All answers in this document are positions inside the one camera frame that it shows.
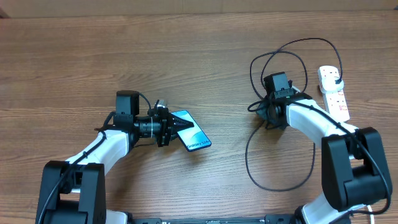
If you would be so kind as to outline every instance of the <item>power strip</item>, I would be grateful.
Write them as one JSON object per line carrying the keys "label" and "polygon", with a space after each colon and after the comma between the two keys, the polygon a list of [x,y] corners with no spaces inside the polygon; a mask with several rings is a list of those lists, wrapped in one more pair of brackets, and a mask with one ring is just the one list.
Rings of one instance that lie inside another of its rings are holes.
{"label": "power strip", "polygon": [[349,120],[349,113],[343,91],[344,84],[335,84],[335,80],[339,77],[340,74],[336,67],[324,65],[318,69],[319,87],[326,111],[340,121],[347,121]]}

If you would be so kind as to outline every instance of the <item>wood grain surface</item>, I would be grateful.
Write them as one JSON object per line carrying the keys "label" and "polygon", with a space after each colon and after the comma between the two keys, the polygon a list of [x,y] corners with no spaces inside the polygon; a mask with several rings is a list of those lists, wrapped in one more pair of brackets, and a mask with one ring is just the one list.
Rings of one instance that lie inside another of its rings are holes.
{"label": "wood grain surface", "polygon": [[0,0],[11,18],[393,10],[397,0]]}
{"label": "wood grain surface", "polygon": [[[244,148],[261,120],[247,112],[257,100],[251,60],[305,37],[332,41],[343,60],[349,123],[376,128],[394,186],[398,178],[398,13],[293,12],[0,20],[0,223],[33,223],[43,166],[80,152],[115,107],[116,91],[138,90],[171,110],[189,110],[213,145],[188,153],[140,147],[106,176],[107,208],[135,217],[261,217],[292,213],[322,192],[317,149],[310,180],[291,192],[266,192],[249,179]],[[317,69],[338,66],[320,41],[288,46],[308,70],[307,93],[323,106]],[[254,64],[259,72],[266,59]],[[266,74],[285,71],[303,88],[301,63],[278,55]],[[146,113],[141,101],[141,113]],[[249,166],[268,187],[299,183],[312,144],[297,130],[253,137]],[[396,223],[398,194],[376,223]],[[380,208],[379,202],[374,208]],[[358,215],[355,223],[367,223]]]}

